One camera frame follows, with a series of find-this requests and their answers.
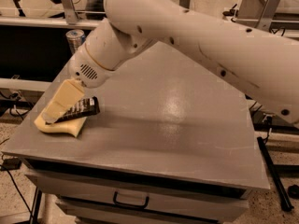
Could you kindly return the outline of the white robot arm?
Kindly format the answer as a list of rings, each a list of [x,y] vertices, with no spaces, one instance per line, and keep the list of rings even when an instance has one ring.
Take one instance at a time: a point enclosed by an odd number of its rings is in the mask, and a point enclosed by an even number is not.
[[[53,123],[127,60],[156,42],[299,126],[299,42],[188,10],[171,0],[104,0],[105,18],[69,60],[71,78],[42,112]]]

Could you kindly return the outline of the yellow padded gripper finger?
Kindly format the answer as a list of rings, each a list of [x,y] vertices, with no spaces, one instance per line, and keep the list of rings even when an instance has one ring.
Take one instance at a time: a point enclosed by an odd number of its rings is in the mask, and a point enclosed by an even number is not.
[[[83,96],[84,88],[80,81],[73,78],[64,80],[42,111],[42,119],[49,124],[56,122]]]

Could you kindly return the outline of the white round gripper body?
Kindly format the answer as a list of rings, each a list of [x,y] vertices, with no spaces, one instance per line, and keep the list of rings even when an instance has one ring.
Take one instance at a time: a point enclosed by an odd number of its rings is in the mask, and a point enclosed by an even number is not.
[[[87,88],[103,85],[115,68],[116,58],[111,52],[93,52],[86,45],[80,46],[68,62],[71,77]]]

